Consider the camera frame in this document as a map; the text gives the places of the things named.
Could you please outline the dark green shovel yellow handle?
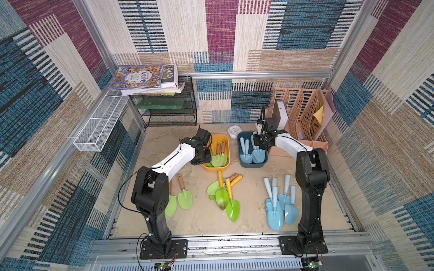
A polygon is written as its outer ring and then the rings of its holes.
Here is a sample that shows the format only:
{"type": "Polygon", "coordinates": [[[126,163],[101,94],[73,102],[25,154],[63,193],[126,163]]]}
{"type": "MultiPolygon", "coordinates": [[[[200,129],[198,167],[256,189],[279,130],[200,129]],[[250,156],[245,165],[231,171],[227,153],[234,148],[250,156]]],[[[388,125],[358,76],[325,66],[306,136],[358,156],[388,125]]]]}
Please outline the dark green shovel yellow handle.
{"type": "Polygon", "coordinates": [[[225,210],[229,202],[229,195],[228,195],[228,191],[224,188],[223,185],[222,171],[218,171],[218,181],[219,181],[219,189],[215,193],[215,200],[218,207],[221,210],[225,210]]]}

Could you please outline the blue shovel large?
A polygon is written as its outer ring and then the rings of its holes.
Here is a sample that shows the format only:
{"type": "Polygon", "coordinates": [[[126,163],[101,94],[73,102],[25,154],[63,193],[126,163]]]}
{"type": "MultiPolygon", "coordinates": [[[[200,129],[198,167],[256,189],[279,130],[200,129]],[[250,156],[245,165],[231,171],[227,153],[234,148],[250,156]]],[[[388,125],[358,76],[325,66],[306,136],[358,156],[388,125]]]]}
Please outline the blue shovel large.
{"type": "Polygon", "coordinates": [[[269,227],[272,230],[280,230],[284,225],[283,222],[284,218],[283,218],[283,209],[280,207],[280,204],[278,203],[278,186],[277,186],[276,177],[272,178],[271,189],[272,189],[272,196],[273,196],[273,200],[272,200],[273,209],[267,212],[267,222],[269,227]]]}

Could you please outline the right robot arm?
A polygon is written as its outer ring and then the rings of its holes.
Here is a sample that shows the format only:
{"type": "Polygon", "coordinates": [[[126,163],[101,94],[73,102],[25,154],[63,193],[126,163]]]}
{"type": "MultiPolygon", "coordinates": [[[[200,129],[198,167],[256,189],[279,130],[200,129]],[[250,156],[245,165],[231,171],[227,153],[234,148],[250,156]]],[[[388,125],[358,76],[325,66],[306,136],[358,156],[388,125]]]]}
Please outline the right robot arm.
{"type": "Polygon", "coordinates": [[[293,138],[284,130],[273,127],[273,120],[265,117],[265,110],[256,122],[258,134],[254,136],[261,150],[275,146],[296,159],[296,180],[302,191],[302,216],[296,236],[285,237],[281,248],[286,253],[302,257],[303,254],[328,253],[321,224],[322,197],[330,180],[326,153],[293,138]]]}

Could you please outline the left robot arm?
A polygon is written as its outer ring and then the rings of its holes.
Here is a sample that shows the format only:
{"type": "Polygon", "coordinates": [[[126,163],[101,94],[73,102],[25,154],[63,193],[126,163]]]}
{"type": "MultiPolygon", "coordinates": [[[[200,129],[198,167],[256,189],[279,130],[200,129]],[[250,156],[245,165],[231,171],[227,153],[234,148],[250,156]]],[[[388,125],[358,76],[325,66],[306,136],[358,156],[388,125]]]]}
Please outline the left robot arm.
{"type": "Polygon", "coordinates": [[[209,131],[198,128],[194,137],[183,138],[175,150],[159,163],[138,170],[131,202],[148,227],[146,252],[158,257],[170,256],[173,252],[172,232],[165,216],[170,195],[169,183],[187,163],[197,166],[211,162],[211,139],[209,131]]]}

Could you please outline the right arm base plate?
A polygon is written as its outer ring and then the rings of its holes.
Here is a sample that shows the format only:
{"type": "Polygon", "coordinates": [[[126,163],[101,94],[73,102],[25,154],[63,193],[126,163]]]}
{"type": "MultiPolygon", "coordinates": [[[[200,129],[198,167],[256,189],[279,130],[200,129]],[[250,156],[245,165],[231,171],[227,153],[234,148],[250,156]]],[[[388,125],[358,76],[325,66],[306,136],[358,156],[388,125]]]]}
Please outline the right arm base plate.
{"type": "Polygon", "coordinates": [[[305,254],[316,254],[317,251],[322,254],[329,252],[324,239],[312,242],[300,241],[297,236],[280,236],[278,237],[278,241],[283,255],[301,257],[305,254]]]}

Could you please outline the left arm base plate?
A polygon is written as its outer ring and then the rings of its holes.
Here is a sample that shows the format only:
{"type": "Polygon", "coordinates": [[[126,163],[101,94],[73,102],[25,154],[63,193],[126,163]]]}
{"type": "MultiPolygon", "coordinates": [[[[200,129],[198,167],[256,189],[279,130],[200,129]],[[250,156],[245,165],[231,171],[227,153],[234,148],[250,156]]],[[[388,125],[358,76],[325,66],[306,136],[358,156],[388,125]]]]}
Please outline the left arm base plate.
{"type": "Polygon", "coordinates": [[[185,259],[188,252],[187,239],[172,239],[169,243],[157,244],[150,238],[140,242],[140,260],[185,259]]]}

